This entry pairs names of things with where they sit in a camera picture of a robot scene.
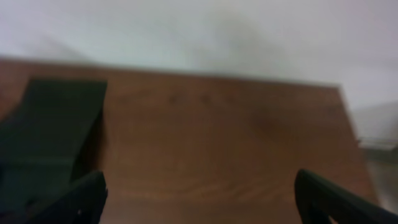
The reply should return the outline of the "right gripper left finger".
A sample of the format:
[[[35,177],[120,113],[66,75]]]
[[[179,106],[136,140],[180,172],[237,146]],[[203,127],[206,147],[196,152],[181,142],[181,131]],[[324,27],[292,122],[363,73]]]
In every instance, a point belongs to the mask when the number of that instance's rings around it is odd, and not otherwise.
[[[25,223],[98,224],[107,196],[103,173],[94,171],[74,181],[55,200],[34,209]]]

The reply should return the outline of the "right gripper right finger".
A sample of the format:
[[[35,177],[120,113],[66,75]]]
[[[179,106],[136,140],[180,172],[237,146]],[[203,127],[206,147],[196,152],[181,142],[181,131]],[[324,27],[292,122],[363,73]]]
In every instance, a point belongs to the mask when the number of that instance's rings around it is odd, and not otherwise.
[[[306,169],[297,172],[295,203],[303,224],[395,224],[397,215]]]

